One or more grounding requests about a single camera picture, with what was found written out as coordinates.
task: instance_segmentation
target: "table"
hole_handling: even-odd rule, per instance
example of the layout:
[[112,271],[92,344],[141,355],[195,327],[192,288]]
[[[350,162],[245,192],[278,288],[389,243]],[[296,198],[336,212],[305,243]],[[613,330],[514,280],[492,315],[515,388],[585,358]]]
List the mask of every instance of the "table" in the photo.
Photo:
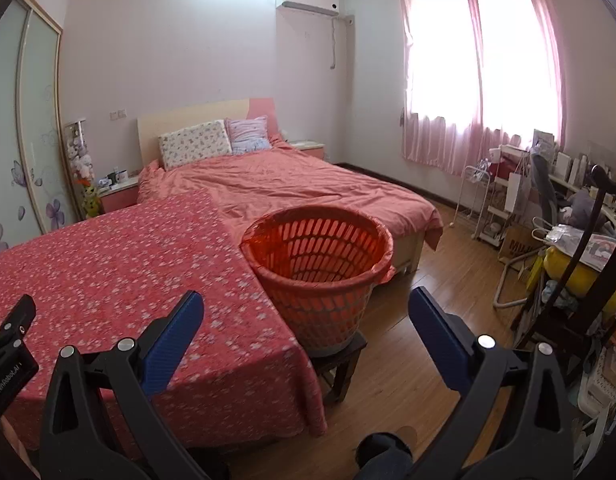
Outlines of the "table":
[[[122,209],[0,254],[0,322],[23,294],[37,304],[26,345],[40,369],[6,412],[22,442],[38,445],[59,350],[110,349],[166,316],[197,290],[205,319],[168,391],[152,400],[186,447],[217,447],[326,422],[319,380],[206,190]],[[130,436],[104,397],[122,443]]]

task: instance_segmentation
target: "wooden chair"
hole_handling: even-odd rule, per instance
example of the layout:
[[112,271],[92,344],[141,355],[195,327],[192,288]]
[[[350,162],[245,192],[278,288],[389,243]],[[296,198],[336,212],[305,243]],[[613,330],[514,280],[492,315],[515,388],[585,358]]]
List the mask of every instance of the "wooden chair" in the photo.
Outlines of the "wooden chair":
[[[552,292],[550,299],[516,345],[517,348],[524,348],[531,341],[549,340],[564,369],[566,384],[572,383],[581,374],[585,360],[590,357],[590,352],[592,351],[593,339],[587,335],[587,331],[616,291],[615,248],[603,271],[597,277],[586,297],[581,301],[578,310],[572,316],[568,317],[565,312],[554,308],[556,300],[566,286],[566,283],[568,283],[574,268],[581,260],[588,241],[590,241],[594,226],[601,214],[605,195],[607,193],[616,195],[616,183],[612,182],[599,166],[595,166],[592,169],[592,179],[599,188],[599,192],[581,242],[570,259],[570,263],[561,276],[556,289]],[[540,292],[540,290],[536,290],[535,294],[540,294]],[[518,325],[518,320],[522,315],[523,312],[515,320],[514,325]],[[600,341],[601,345],[607,343],[615,330],[616,320],[610,329],[604,333]]]

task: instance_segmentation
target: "orange laundry basket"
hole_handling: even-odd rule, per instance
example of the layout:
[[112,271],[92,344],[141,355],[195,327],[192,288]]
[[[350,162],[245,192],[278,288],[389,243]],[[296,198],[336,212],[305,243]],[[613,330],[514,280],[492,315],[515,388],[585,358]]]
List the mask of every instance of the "orange laundry basket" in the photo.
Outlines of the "orange laundry basket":
[[264,216],[244,233],[241,250],[310,357],[344,349],[374,286],[393,274],[390,232],[342,207]]

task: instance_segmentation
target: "floral pillow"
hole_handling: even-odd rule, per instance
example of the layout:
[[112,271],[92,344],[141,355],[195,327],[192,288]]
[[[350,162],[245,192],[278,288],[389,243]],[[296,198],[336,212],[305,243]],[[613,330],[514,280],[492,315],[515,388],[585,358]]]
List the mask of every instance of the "floral pillow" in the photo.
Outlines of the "floral pillow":
[[197,124],[159,137],[166,171],[213,156],[230,155],[232,148],[223,121]]
[[267,134],[267,116],[257,119],[226,119],[232,155],[258,152],[272,148]]

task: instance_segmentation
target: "blue gripper pad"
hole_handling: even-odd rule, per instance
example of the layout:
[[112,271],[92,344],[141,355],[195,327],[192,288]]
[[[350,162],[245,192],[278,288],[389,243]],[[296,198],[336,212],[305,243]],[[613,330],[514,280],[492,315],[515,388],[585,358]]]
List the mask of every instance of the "blue gripper pad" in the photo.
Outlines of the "blue gripper pad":
[[445,385],[467,394],[472,387],[475,335],[461,318],[444,313],[423,286],[410,293],[408,312]]
[[140,383],[146,396],[166,390],[202,321],[203,298],[188,291],[168,317],[150,323],[140,336]]

